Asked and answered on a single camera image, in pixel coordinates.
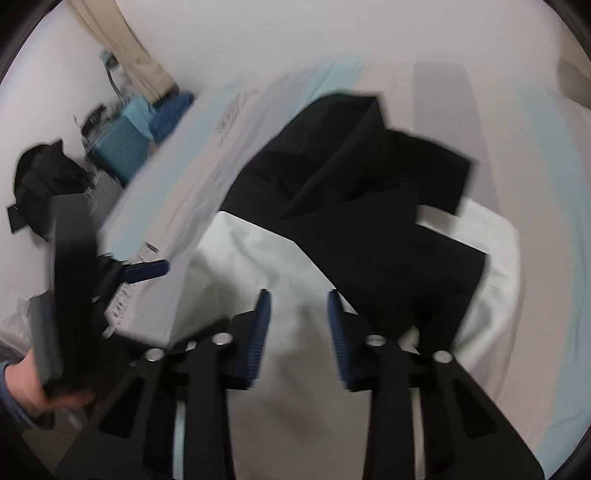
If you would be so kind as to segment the left hand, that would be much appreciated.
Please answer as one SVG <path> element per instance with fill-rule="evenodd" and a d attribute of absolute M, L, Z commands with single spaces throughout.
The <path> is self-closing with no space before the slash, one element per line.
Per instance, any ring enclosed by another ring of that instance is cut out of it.
<path fill-rule="evenodd" d="M 66 392 L 48 397 L 38 374 L 33 349 L 19 363 L 9 364 L 5 368 L 4 380 L 12 399 L 32 418 L 55 410 L 76 410 L 95 399 L 95 393 L 90 390 Z"/>

